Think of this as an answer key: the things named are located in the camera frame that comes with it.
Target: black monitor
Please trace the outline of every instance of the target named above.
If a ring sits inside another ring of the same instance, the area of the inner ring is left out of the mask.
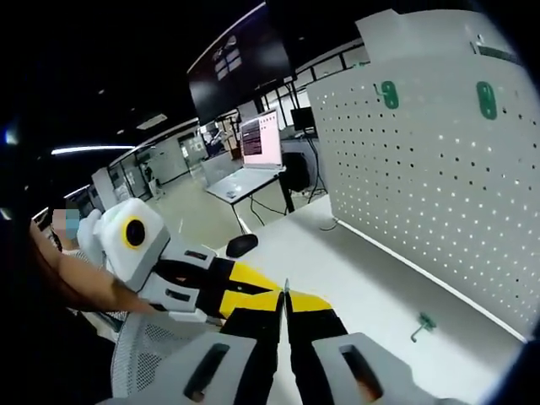
[[[293,117],[294,129],[296,131],[315,127],[315,117],[313,116],[311,107],[297,108],[296,110],[291,110],[290,114]]]
[[[292,74],[266,4],[225,31],[187,72],[199,124],[242,104],[255,91]]]

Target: green hook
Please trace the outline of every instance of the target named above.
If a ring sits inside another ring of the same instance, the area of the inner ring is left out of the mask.
[[[435,322],[433,322],[431,320],[431,318],[427,314],[425,314],[423,312],[420,312],[420,315],[418,316],[418,322],[420,322],[420,327],[416,331],[414,331],[414,333],[411,335],[411,340],[414,343],[417,342],[416,335],[422,329],[425,329],[426,331],[431,332],[437,327],[437,324]]]

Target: laptop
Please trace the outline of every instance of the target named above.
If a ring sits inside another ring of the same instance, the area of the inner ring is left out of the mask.
[[[241,124],[240,150],[242,168],[207,189],[228,202],[249,195],[283,171],[276,110],[266,111]]]

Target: floor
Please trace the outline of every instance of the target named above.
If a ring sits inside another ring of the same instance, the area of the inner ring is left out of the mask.
[[[241,235],[241,229],[231,206],[206,193],[204,188],[203,174],[196,168],[190,175],[164,185],[165,195],[160,200],[152,198],[147,204],[163,217],[170,232],[180,232],[190,242],[219,249]],[[278,212],[254,202],[253,210],[264,224],[283,217],[281,213],[285,211],[285,201],[278,182],[263,188],[253,197],[255,201]],[[292,197],[295,208],[299,209],[307,204],[309,195],[293,193]],[[256,231],[262,227],[262,223],[251,211],[250,205],[251,201],[247,198],[238,203],[235,209],[247,229]]]

